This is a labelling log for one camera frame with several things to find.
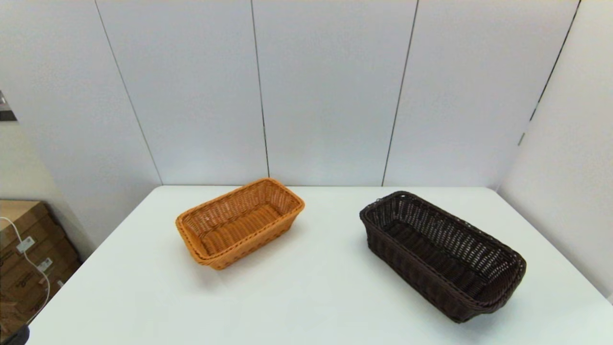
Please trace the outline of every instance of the label on box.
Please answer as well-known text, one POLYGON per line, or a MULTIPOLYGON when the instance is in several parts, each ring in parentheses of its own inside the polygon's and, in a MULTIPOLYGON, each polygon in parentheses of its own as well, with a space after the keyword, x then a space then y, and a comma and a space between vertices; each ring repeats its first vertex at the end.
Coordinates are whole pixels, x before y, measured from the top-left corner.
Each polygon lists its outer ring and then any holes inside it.
POLYGON ((49 266, 51 266, 51 264, 53 264, 51 258, 46 258, 45 261, 41 262, 37 268, 39 271, 44 272, 47 270, 47 268, 49 268, 49 266))
POLYGON ((15 248, 19 251, 20 254, 23 254, 23 252, 33 246, 34 243, 36 243, 36 241, 32 238, 32 236, 28 236, 24 240, 22 240, 21 243, 17 244, 15 248))

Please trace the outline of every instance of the white table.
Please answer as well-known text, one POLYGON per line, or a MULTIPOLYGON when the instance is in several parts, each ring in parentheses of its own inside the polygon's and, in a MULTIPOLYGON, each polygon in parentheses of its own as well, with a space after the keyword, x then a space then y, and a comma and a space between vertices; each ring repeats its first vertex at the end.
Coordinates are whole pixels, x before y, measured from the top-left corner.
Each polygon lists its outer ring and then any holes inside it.
POLYGON ((184 210, 232 187, 154 190, 31 324, 38 344, 613 344, 613 306, 486 188, 292 187, 285 235, 223 271, 196 264, 184 210), (359 211, 418 194, 518 251, 509 303, 455 324, 367 247, 359 211))

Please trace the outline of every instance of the brown cardboard box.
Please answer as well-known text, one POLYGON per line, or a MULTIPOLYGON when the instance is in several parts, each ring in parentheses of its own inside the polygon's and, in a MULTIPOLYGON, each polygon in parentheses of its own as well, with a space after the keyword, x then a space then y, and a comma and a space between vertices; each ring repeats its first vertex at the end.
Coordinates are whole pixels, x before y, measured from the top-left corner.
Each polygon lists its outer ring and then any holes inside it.
MULTIPOLYGON (((45 274, 48 274, 50 269, 62 272, 68 267, 68 264, 78 258, 77 252, 66 238, 61 239, 56 246, 46 253, 43 253, 40 248, 41 246, 28 253, 28 257, 37 266, 43 263, 49 264, 44 270, 45 274)), ((41 277, 38 270, 23 260, 2 277, 0 290, 2 290, 3 295, 14 300, 20 300, 28 290, 38 283, 41 277)))
MULTIPOLYGON (((30 256, 29 254, 38 246, 49 245, 50 242, 46 241, 47 238, 50 238, 51 241, 54 241, 53 243, 56 243, 62 237, 64 237, 64 230, 57 226, 48 215, 42 217, 21 235, 21 239, 24 242, 32 243, 32 245, 26 249, 28 256, 30 256)), ((0 250, 0 275, 5 275, 11 268, 24 260, 23 254, 21 254, 18 248, 19 240, 16 238, 8 246, 0 250)))
MULTIPOLYGON (((10 219, 20 235, 47 213, 47 208, 40 201, 0 200, 0 217, 10 219)), ((10 223, 0 219, 0 250, 16 239, 15 230, 10 223)))
MULTIPOLYGON (((58 292, 58 290, 66 283, 66 281, 77 271, 81 266, 78 260, 73 261, 68 268, 62 272, 52 271, 49 275, 49 283, 51 283, 51 292, 49 293, 49 300, 58 292)), ((28 318, 32 317, 45 303, 47 299, 47 282, 44 278, 38 281, 38 284, 34 286, 27 294, 20 300, 15 309, 26 315, 28 318)))
MULTIPOLYGON (((49 300, 55 296, 62 285, 78 270, 81 263, 73 261, 68 268, 61 273, 52 271, 49 273, 49 283, 51 290, 49 300)), ((44 278, 38 281, 27 295, 20 301, 14 301, 0 293, 0 341, 17 331, 27 322, 40 308, 47 299, 47 282, 44 278)))

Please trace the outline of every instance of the wicker basket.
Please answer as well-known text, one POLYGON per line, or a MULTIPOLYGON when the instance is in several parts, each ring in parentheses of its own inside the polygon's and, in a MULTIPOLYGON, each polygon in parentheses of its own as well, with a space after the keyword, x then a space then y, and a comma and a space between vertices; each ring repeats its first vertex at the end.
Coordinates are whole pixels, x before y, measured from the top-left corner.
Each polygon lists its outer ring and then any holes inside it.
POLYGON ((500 309, 526 272, 517 252, 407 192, 377 200, 360 218, 368 247, 455 322, 500 309))
POLYGON ((267 178, 184 212, 176 224, 196 262, 224 269, 288 231, 304 207, 302 199, 267 178))

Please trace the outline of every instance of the rectangular basket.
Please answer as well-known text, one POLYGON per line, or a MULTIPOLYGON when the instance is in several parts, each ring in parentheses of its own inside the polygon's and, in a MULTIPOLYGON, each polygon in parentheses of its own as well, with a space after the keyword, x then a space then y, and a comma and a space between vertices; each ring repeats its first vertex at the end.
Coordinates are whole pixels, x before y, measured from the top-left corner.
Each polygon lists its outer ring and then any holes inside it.
POLYGON ((497 239, 408 192, 360 212, 368 247, 455 322, 509 300, 526 261, 497 239))
POLYGON ((176 224, 196 262, 224 269, 288 231, 304 207, 296 194, 266 178, 182 213, 176 224))

